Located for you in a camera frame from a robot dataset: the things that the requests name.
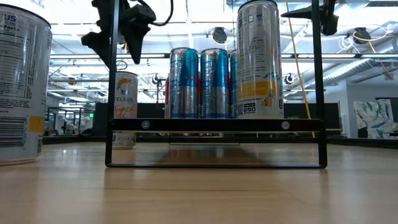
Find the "can lid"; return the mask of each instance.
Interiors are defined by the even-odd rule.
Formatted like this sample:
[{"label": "can lid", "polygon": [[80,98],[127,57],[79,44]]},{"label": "can lid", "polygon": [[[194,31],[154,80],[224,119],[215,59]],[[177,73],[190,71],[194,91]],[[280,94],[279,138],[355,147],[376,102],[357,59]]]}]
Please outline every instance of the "can lid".
[{"label": "can lid", "polygon": [[242,8],[243,6],[245,6],[245,5],[249,4],[249,3],[255,2],[255,1],[268,1],[268,2],[272,2],[272,3],[275,4],[276,8],[278,8],[278,5],[277,5],[276,2],[273,1],[273,0],[250,0],[250,1],[247,1],[247,2],[243,3],[243,5],[241,5],[241,7],[239,7],[238,11],[241,10],[241,8]]},{"label": "can lid", "polygon": [[206,51],[208,51],[208,50],[222,50],[222,51],[227,52],[225,49],[213,47],[213,48],[209,48],[209,49],[202,50],[202,51],[200,52],[200,54],[206,53]]},{"label": "can lid", "polygon": [[189,48],[189,47],[177,47],[177,48],[172,49],[172,50],[170,51],[170,53],[172,53],[172,52],[175,51],[175,50],[194,50],[194,51],[196,51],[196,52],[198,53],[197,50],[192,49],[192,48]]},{"label": "can lid", "polygon": [[47,20],[45,20],[43,17],[37,15],[37,14],[34,13],[34,12],[30,12],[30,11],[27,10],[27,9],[23,9],[23,8],[21,8],[21,7],[18,7],[18,6],[12,6],[12,5],[8,5],[8,4],[0,4],[0,7],[10,7],[10,8],[13,8],[13,9],[18,9],[18,10],[24,11],[24,12],[26,12],[26,13],[32,14],[33,16],[38,17],[39,19],[41,19],[41,20],[43,20],[45,23],[47,23],[47,24],[49,25],[50,29],[51,29],[51,24],[50,24]]},{"label": "can lid", "polygon": [[125,71],[117,71],[116,73],[128,73],[128,74],[130,74],[130,75],[138,76],[138,75],[135,74],[135,73],[132,73],[132,72],[125,72]]}]

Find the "yellow cable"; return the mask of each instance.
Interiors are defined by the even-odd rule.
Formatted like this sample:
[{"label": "yellow cable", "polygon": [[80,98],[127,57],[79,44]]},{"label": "yellow cable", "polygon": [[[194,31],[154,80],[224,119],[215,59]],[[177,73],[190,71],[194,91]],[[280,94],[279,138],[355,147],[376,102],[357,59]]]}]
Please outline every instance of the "yellow cable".
[{"label": "yellow cable", "polygon": [[[289,0],[286,0],[286,8],[287,8],[287,12],[288,12],[289,11]],[[306,96],[305,91],[304,91],[303,80],[301,79],[301,73],[300,73],[300,69],[299,69],[299,60],[297,59],[296,44],[294,42],[293,28],[292,28],[292,23],[290,22],[290,18],[289,18],[289,27],[290,27],[290,35],[292,36],[294,60],[296,61],[297,74],[298,74],[298,79],[300,80],[301,91],[303,93],[305,109],[307,110],[308,118],[311,119],[310,108],[308,107],[307,96]],[[314,132],[312,133],[312,138],[315,138],[315,133]]]},{"label": "yellow cable", "polygon": [[[370,41],[369,41],[368,43],[369,43],[369,45],[371,46],[373,53],[376,54],[376,51],[374,50],[373,44],[372,44]],[[383,66],[383,68],[385,69],[385,71],[388,73],[388,75],[391,76],[392,79],[394,79],[394,77],[393,77],[392,74],[388,71],[388,69],[386,68],[386,66],[384,66],[383,62],[380,62],[380,63],[381,63],[381,66]]]},{"label": "yellow cable", "polygon": [[375,40],[380,40],[380,39],[382,39],[382,38],[385,38],[386,35],[389,33],[389,32],[388,32],[388,29],[389,29],[389,28],[387,28],[387,32],[386,32],[383,36],[381,36],[381,37],[379,37],[379,38],[376,38],[376,39],[362,39],[362,38],[359,38],[359,37],[355,36],[355,34],[358,33],[358,32],[356,32],[356,31],[353,33],[353,36],[355,37],[355,39],[362,40],[362,41],[375,41]]}]

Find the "black cable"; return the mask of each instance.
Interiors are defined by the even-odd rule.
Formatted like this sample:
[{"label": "black cable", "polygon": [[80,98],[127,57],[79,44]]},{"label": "black cable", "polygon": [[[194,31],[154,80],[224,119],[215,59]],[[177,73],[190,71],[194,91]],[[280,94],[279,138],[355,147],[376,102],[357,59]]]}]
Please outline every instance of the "black cable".
[{"label": "black cable", "polygon": [[170,15],[169,15],[169,17],[164,22],[153,22],[152,25],[164,26],[164,25],[168,24],[173,16],[173,12],[174,12],[174,2],[173,2],[173,0],[170,0]]},{"label": "black cable", "polygon": [[121,71],[121,70],[126,70],[127,68],[128,68],[128,64],[125,62],[125,61],[123,61],[123,60],[118,60],[117,62],[116,62],[116,68],[120,65],[120,64],[124,64],[124,66],[122,67],[122,68],[119,68],[118,69],[118,71]]},{"label": "black cable", "polygon": [[[140,4],[142,4],[143,6],[149,7],[148,4],[146,2],[144,2],[144,0],[132,0],[132,1],[137,1]],[[164,22],[151,22],[151,24],[154,25],[154,26],[164,26],[164,25],[168,24],[169,21],[171,20],[172,16],[173,16],[173,12],[174,12],[174,1],[170,0],[170,15],[166,19],[166,21],[164,21]]]}]

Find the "black bracket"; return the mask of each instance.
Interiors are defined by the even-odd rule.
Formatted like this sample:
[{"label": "black bracket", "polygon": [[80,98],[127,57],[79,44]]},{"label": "black bracket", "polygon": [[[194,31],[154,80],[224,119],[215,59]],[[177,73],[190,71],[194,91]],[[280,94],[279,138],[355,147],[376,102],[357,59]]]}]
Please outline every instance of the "black bracket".
[{"label": "black bracket", "polygon": [[[321,33],[323,35],[333,35],[337,32],[338,16],[335,13],[336,0],[324,0],[319,8]],[[281,15],[286,18],[312,19],[311,6],[286,12]]]},{"label": "black bracket", "polygon": [[[119,1],[118,31],[121,34],[119,35],[121,38],[119,41],[123,42],[124,37],[131,58],[135,64],[139,64],[141,60],[142,41],[144,36],[150,31],[148,24],[156,20],[155,12],[146,4],[136,4],[130,7],[127,0],[117,1]],[[93,0],[91,3],[93,7],[98,9],[99,21],[97,21],[97,26],[101,28],[101,32],[90,32],[84,35],[81,38],[81,43],[93,49],[109,68],[111,63],[109,38],[111,37],[113,1]]]}]

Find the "nutrition facts label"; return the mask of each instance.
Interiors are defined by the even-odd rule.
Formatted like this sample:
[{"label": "nutrition facts label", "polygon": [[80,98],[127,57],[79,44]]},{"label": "nutrition facts label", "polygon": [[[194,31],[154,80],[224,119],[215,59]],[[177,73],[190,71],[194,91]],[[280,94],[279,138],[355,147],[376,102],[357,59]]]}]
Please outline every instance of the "nutrition facts label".
[{"label": "nutrition facts label", "polygon": [[0,26],[0,96],[27,97],[30,38],[28,29]]}]

